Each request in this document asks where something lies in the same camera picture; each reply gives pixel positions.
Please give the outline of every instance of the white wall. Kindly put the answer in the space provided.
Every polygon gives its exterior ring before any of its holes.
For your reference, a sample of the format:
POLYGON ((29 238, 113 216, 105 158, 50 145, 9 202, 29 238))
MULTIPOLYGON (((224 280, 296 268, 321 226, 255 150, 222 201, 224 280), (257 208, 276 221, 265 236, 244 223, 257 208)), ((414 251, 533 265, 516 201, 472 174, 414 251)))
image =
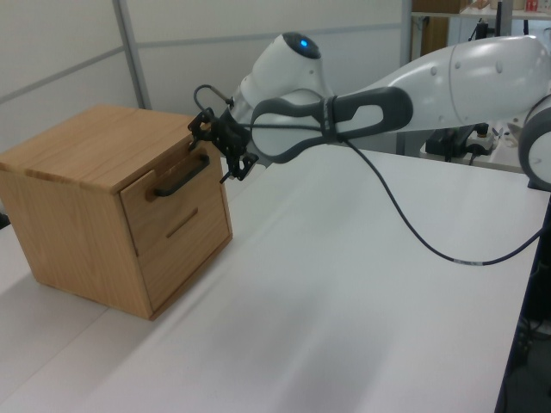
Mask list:
POLYGON ((2 0, 0 40, 0 152, 98 103, 137 107, 111 0, 2 0))

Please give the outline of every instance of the wooden drawer cabinet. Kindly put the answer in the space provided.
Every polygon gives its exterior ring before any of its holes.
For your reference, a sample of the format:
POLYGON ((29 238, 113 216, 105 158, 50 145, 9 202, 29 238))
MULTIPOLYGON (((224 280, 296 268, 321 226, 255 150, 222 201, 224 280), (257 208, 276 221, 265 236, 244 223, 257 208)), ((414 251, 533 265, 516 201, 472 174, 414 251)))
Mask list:
POLYGON ((0 155, 0 199, 35 279, 140 317, 232 238, 220 154, 191 117, 99 106, 0 155))

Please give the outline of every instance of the black handle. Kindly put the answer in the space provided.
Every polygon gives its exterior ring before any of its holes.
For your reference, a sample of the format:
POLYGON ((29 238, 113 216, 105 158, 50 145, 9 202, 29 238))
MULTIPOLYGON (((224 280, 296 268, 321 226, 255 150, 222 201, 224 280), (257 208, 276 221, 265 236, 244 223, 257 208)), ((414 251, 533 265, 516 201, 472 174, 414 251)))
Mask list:
POLYGON ((171 196, 172 194, 174 194, 178 189, 180 189, 186 183, 188 183, 197 175, 199 175, 199 173, 201 173, 201 171, 204 170, 210 164, 210 158, 208 157, 208 155, 200 155, 199 159, 201 160, 201 165, 199 165, 194 170, 191 170, 181 180, 179 180, 169 188, 155 188, 153 190, 153 193, 156 196, 161 196, 161 197, 171 196))

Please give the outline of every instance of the wooden drawer front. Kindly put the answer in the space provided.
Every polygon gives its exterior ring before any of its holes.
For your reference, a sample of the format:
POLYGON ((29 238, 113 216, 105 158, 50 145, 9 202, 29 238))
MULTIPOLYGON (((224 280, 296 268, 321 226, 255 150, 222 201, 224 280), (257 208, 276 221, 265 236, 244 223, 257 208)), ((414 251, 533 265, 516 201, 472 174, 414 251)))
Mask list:
POLYGON ((191 154, 187 149, 179 151, 179 157, 161 161, 154 170, 121 191, 122 205, 138 256, 159 240, 170 238, 188 221, 201 220, 199 211, 209 208, 214 194, 221 197, 220 156, 215 152, 213 157, 213 152, 207 149, 210 148, 203 146, 191 154), (206 167, 205 157, 209 157, 206 167), (155 189, 168 188, 173 182, 190 177, 198 170, 174 194, 154 194, 155 189))
POLYGON ((220 189, 205 201, 183 227, 138 257, 154 311, 231 236, 220 189))

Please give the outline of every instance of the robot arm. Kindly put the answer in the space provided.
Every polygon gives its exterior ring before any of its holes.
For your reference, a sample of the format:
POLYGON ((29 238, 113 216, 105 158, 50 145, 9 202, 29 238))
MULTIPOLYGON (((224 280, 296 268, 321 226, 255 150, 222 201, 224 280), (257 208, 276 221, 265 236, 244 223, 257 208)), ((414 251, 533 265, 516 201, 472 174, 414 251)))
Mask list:
POLYGON ((260 56, 221 119, 250 119, 258 150, 282 163, 323 143, 473 125, 532 109, 519 143, 521 165, 551 188, 551 105, 541 102, 550 80, 551 58, 538 40, 502 37, 444 48, 334 96, 313 41, 284 34, 260 56))

